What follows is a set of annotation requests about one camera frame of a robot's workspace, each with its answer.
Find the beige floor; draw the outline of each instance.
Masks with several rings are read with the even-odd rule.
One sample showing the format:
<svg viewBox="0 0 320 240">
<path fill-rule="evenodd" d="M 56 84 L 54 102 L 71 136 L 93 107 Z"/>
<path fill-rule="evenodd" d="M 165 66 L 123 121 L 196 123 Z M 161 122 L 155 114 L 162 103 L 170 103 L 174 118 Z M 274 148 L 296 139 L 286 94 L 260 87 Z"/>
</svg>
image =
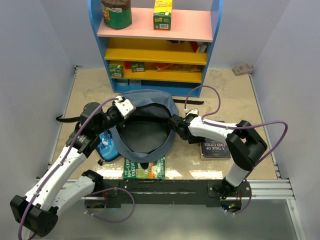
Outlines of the beige floor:
<svg viewBox="0 0 320 240">
<path fill-rule="evenodd" d="M 220 111 L 208 117 L 215 121 L 226 123 L 238 123 L 247 120 L 251 124 L 261 123 L 261 118 L 249 76 L 235 76 L 229 69 L 212 69 L 208 71 L 204 84 L 217 88 L 221 95 Z M 71 97 L 68 103 L 66 118 L 79 116 L 84 105 L 89 102 L 98 102 L 117 96 L 112 91 L 105 69 L 80 69 L 77 72 Z M 209 89 L 202 90 L 200 98 L 204 104 L 197 106 L 200 114 L 213 112 L 217 107 L 217 96 Z M 183 104 L 177 104 L 180 116 L 183 116 Z M 74 123 L 62 125 L 58 144 L 54 154 L 54 160 L 59 156 L 70 133 L 74 130 Z M 257 130 L 266 140 L 263 128 Z M 188 144 L 177 136 L 170 152 L 165 156 L 166 179 L 221 179 L 231 168 L 233 160 L 201 160 L 200 146 Z M 100 159 L 94 151 L 90 157 L 78 167 L 71 175 L 71 179 L 77 179 L 81 174 L 91 169 L 106 179 L 117 179 L 123 176 L 124 158 L 122 156 L 103 166 L 97 164 Z M 249 176 L 250 179 L 277 179 L 272 158 L 269 156 Z"/>
</svg>

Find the green can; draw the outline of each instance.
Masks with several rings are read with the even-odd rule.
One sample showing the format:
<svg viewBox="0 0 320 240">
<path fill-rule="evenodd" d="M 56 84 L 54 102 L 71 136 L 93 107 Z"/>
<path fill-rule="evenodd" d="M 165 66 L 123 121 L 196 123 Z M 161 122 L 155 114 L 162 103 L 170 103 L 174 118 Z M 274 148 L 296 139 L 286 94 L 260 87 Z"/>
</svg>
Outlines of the green can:
<svg viewBox="0 0 320 240">
<path fill-rule="evenodd" d="M 132 23 L 131 0 L 102 0 L 103 20 L 113 29 L 124 29 Z"/>
</svg>

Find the bag opening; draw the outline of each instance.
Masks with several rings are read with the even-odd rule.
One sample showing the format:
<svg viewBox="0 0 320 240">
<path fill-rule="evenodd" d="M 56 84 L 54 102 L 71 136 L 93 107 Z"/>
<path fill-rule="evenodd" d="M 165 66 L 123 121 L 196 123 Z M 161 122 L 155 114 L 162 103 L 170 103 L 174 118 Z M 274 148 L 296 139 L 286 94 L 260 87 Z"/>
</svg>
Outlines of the bag opening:
<svg viewBox="0 0 320 240">
<path fill-rule="evenodd" d="M 125 122 L 125 127 L 117 127 L 117 131 L 132 152 L 150 154 L 168 139 L 170 117 L 170 111 L 162 104 L 138 106 Z"/>
</svg>

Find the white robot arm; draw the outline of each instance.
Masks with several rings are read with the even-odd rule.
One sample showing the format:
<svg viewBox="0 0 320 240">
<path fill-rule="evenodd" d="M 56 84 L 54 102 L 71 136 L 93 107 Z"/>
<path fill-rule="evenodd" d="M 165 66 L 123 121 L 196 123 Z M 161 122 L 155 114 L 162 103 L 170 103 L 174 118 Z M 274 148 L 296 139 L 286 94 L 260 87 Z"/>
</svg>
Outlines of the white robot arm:
<svg viewBox="0 0 320 240">
<path fill-rule="evenodd" d="M 189 144 L 204 142 L 205 138 L 227 144 L 234 163 L 219 189 L 225 199 L 228 195 L 236 192 L 239 185 L 250 174 L 267 150 L 267 144 L 254 129 L 229 129 L 230 127 L 251 126 L 247 121 L 242 120 L 238 124 L 221 123 L 207 119 L 205 121 L 223 126 L 223 128 L 204 123 L 197 109 L 189 111 L 184 118 L 173 115 L 168 124 L 173 131 L 177 132 L 183 140 L 187 140 Z"/>
<path fill-rule="evenodd" d="M 81 125 L 84 125 L 84 122 L 98 107 L 97 102 L 84 106 L 79 118 Z M 79 131 L 78 125 L 71 133 L 60 156 L 42 179 L 24 196 L 16 195 L 11 200 L 10 206 L 15 220 L 18 223 L 23 221 L 24 227 L 44 237 L 54 228 L 58 217 L 67 208 L 83 196 L 92 193 L 98 185 L 102 185 L 103 177 L 88 170 L 72 185 L 62 189 L 71 174 L 96 149 L 100 142 L 99 134 L 121 125 L 135 109 L 136 107 L 129 99 L 118 96 L 106 113 L 101 109 L 94 114 L 74 140 Z M 62 163 L 61 160 L 66 156 L 69 148 L 71 149 Z M 30 203 L 32 204 L 23 219 L 23 214 Z"/>
</svg>

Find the book cover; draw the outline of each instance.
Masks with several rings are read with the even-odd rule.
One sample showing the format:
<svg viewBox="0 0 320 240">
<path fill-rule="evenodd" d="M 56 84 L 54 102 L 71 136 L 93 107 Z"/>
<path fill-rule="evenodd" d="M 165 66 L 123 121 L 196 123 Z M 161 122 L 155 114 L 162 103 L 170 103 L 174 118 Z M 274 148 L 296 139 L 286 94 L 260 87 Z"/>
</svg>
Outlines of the book cover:
<svg viewBox="0 0 320 240">
<path fill-rule="evenodd" d="M 124 159 L 124 179 L 165 179 L 166 158 L 163 156 L 157 161 L 150 162 L 147 169 L 143 169 L 139 163 L 127 158 Z"/>
<path fill-rule="evenodd" d="M 221 143 L 212 139 L 205 139 L 205 142 L 200 144 L 202 159 L 230 159 L 230 151 L 227 144 Z"/>
</svg>

